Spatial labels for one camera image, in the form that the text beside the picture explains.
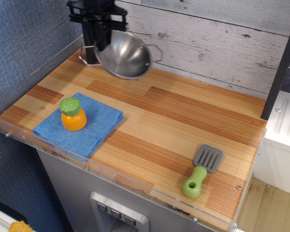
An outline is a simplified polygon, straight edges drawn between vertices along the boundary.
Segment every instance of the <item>black frame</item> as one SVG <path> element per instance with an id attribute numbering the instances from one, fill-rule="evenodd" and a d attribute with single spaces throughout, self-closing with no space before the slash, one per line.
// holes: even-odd
<path id="1" fill-rule="evenodd" d="M 276 72 L 275 79 L 272 83 L 269 95 L 267 96 L 267 100 L 263 112 L 261 114 L 262 119 L 268 120 L 270 117 L 276 98 L 279 94 L 281 85 L 284 81 L 289 64 L 290 64 L 290 36 L 284 54 L 282 55 L 278 70 Z"/>

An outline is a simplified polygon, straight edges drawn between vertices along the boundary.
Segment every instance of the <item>blue towel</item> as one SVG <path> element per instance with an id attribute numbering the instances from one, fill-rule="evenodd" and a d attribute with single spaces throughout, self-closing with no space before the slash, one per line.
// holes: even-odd
<path id="1" fill-rule="evenodd" d="M 35 127 L 33 133 L 88 158 L 123 119 L 123 113 L 81 93 L 76 93 L 73 97 L 81 101 L 81 107 L 87 116 L 87 124 L 83 129 L 66 130 L 61 122 L 61 111 L 57 109 Z M 86 161 L 80 157 L 74 158 L 81 162 Z"/>

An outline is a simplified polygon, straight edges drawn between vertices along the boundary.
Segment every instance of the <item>green pineapple top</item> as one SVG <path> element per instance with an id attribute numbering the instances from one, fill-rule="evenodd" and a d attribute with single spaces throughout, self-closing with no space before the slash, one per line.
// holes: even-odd
<path id="1" fill-rule="evenodd" d="M 66 98 L 60 102 L 59 109 L 66 116 L 76 116 L 79 114 L 81 101 L 77 98 Z"/>

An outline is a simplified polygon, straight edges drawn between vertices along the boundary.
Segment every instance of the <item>button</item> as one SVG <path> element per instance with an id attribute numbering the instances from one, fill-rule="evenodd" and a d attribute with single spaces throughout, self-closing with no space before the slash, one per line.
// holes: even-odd
<path id="1" fill-rule="evenodd" d="M 129 225 L 135 226 L 135 220 L 133 220 L 132 218 L 125 216 L 125 220 L 126 223 L 128 223 Z"/>
<path id="2" fill-rule="evenodd" d="M 115 211 L 114 209 L 111 209 L 111 214 L 113 217 L 116 217 L 118 219 L 121 219 L 121 214 L 120 212 Z"/>
<path id="3" fill-rule="evenodd" d="M 107 212 L 107 207 L 104 204 L 97 202 L 98 208 L 104 212 Z"/>

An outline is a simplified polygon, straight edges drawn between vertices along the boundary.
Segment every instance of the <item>gray spatula head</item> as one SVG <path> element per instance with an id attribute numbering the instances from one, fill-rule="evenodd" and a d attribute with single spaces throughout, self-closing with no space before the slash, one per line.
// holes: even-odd
<path id="1" fill-rule="evenodd" d="M 194 158 L 193 163 L 195 166 L 205 167 L 209 173 L 214 173 L 217 171 L 222 157 L 223 152 L 221 150 L 210 145 L 203 144 Z"/>

